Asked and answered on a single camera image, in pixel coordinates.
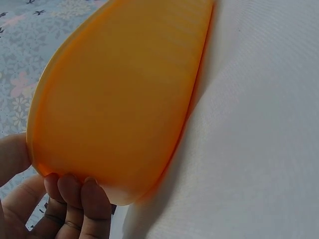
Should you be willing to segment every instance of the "fingernail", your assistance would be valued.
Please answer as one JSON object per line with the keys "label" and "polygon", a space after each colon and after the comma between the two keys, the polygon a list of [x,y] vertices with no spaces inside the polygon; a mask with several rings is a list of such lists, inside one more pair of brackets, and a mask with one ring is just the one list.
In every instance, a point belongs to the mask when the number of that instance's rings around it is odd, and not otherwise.
{"label": "fingernail", "polygon": [[95,178],[92,178],[92,177],[87,177],[87,178],[84,180],[84,183],[89,182],[89,181],[93,181],[93,182],[95,182],[96,184],[98,184],[98,181],[96,181],[96,179],[95,179]]}

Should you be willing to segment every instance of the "orange plastic object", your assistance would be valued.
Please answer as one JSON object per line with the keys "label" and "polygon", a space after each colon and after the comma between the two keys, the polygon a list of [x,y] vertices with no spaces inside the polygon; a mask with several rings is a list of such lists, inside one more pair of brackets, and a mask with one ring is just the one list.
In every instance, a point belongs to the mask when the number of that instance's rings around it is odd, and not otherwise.
{"label": "orange plastic object", "polygon": [[95,177],[110,201],[144,195],[181,133],[214,0],[114,0],[46,67],[27,144],[43,176]]}

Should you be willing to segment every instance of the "white flower pattern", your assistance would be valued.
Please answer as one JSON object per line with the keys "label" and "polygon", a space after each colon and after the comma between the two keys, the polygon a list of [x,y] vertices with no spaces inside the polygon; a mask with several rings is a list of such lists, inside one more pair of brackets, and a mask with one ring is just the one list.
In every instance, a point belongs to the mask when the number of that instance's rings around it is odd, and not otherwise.
{"label": "white flower pattern", "polygon": [[52,16],[57,16],[65,20],[74,16],[81,16],[92,9],[92,4],[87,0],[65,0],[58,4],[59,11],[51,13]]}
{"label": "white flower pattern", "polygon": [[[61,43],[103,2],[99,0],[36,0],[13,1],[15,7],[0,9],[8,12],[0,18],[0,137],[26,131],[27,115],[36,83],[47,62]],[[30,167],[0,188],[0,198],[15,186],[34,175]],[[36,207],[27,227],[37,223],[45,211],[44,197]]]}

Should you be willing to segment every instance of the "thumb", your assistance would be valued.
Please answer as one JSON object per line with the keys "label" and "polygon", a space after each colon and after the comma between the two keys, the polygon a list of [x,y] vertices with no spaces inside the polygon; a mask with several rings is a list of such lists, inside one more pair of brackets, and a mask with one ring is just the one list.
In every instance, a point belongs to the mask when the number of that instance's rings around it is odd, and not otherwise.
{"label": "thumb", "polygon": [[0,187],[30,165],[25,133],[0,139]]}

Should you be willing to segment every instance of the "finger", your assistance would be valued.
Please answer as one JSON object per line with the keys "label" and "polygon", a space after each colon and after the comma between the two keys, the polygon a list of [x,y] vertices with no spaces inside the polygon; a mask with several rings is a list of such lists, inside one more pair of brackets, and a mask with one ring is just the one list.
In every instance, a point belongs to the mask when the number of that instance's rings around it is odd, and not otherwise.
{"label": "finger", "polygon": [[82,186],[81,201],[84,221],[80,239],[109,238],[111,204],[94,179],[87,180]]}
{"label": "finger", "polygon": [[64,175],[58,180],[58,189],[67,203],[65,222],[56,239],[78,239],[83,224],[81,183],[73,175]]}
{"label": "finger", "polygon": [[51,173],[44,178],[44,186],[50,198],[65,203],[58,189],[58,180],[59,176],[55,173]]}
{"label": "finger", "polygon": [[66,216],[66,203],[58,189],[58,175],[50,174],[45,177],[45,189],[50,196],[44,217],[35,225],[31,234],[36,238],[55,238],[64,225]]}
{"label": "finger", "polygon": [[17,186],[2,202],[3,213],[26,224],[45,194],[43,178],[35,175]]}
{"label": "finger", "polygon": [[0,139],[0,186],[30,165],[25,133]]}

